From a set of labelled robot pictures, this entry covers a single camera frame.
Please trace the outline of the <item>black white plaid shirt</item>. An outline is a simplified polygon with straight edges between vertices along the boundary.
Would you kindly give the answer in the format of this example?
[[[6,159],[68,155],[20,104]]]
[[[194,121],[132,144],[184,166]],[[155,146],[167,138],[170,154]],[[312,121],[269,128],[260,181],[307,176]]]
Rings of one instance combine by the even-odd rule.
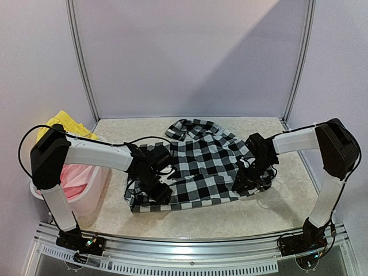
[[[250,197],[271,187],[277,174],[268,167],[255,184],[233,191],[239,169],[253,158],[244,141],[223,126],[200,119],[181,119],[169,126],[172,139],[165,147],[172,154],[166,183],[172,190],[167,204],[158,204],[140,190],[139,181],[128,177],[124,193],[131,212],[161,212],[224,204]]]

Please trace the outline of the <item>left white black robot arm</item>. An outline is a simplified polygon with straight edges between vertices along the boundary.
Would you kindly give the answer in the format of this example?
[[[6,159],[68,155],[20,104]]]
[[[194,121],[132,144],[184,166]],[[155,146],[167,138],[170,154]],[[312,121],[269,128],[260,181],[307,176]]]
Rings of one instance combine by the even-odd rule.
[[[171,155],[142,151],[135,141],[122,144],[88,139],[66,132],[62,125],[47,127],[46,134],[30,151],[30,169],[24,172],[41,192],[63,240],[74,250],[86,241],[76,229],[78,222],[61,187],[60,175],[65,164],[107,167],[123,171],[139,181],[139,189],[158,204],[168,203],[173,191],[161,181],[163,169],[171,164]]]

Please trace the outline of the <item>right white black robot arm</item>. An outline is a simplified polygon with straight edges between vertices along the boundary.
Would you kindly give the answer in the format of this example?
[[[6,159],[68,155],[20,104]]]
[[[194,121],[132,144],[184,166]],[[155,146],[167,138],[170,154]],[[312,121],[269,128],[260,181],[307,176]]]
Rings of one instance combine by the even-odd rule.
[[[356,138],[338,118],[277,133],[264,138],[254,133],[245,142],[246,157],[238,163],[232,190],[239,193],[261,186],[261,177],[279,163],[282,154],[318,150],[323,163],[323,184],[315,206],[303,224],[297,245],[303,251],[315,246],[327,227],[342,191],[361,160]]]

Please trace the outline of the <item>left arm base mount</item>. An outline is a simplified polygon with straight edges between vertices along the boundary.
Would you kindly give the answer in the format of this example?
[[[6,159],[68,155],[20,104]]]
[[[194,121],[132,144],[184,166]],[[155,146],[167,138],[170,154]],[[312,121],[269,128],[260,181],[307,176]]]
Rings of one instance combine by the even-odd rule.
[[[79,228],[70,231],[59,231],[56,245],[69,250],[78,251],[80,254],[102,256],[106,239],[92,234],[90,237],[82,235]]]

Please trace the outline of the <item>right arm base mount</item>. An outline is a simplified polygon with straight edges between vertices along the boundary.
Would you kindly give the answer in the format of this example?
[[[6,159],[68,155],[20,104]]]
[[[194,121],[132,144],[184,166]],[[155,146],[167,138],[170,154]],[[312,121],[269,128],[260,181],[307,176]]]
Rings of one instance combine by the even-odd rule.
[[[314,225],[305,224],[301,234],[285,233],[277,239],[277,247],[282,256],[297,255],[307,252],[315,252],[313,258],[320,259],[327,254],[334,245],[336,229],[332,224],[332,243],[329,246],[325,237],[327,227],[317,228]]]

